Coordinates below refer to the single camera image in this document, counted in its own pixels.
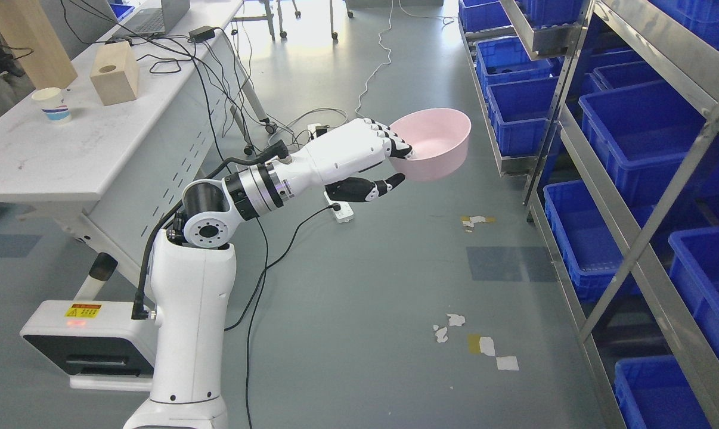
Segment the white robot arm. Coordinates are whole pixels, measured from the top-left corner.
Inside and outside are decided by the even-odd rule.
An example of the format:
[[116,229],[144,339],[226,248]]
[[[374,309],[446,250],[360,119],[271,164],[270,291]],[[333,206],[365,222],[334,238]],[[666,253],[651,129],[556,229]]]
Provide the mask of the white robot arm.
[[236,269],[231,237],[237,227],[261,216],[262,205],[283,205],[287,192],[273,158],[288,161],[278,141],[247,169],[218,181],[188,185],[180,202],[158,220],[148,236],[131,317],[151,318],[145,305],[150,287],[156,314],[157,351],[148,399],[126,428],[226,428],[221,393],[222,345],[228,300]]

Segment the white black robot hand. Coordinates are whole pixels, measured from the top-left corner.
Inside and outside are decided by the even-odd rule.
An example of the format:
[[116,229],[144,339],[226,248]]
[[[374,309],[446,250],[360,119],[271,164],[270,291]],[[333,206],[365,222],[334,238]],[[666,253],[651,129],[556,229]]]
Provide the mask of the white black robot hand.
[[333,201],[367,203],[386,195],[405,181],[396,173],[385,180],[356,178],[355,173],[383,163],[387,158],[412,158],[414,149],[386,125],[371,119],[348,124],[313,139],[292,154],[291,163],[273,163],[278,179],[291,196],[324,185]]

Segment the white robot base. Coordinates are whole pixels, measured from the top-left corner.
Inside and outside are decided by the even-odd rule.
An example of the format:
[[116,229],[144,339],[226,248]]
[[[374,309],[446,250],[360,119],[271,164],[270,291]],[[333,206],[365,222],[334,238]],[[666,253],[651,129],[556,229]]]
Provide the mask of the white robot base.
[[73,300],[43,301],[20,336],[70,378],[70,387],[150,391],[158,329],[130,302],[97,300],[117,268],[99,253]]

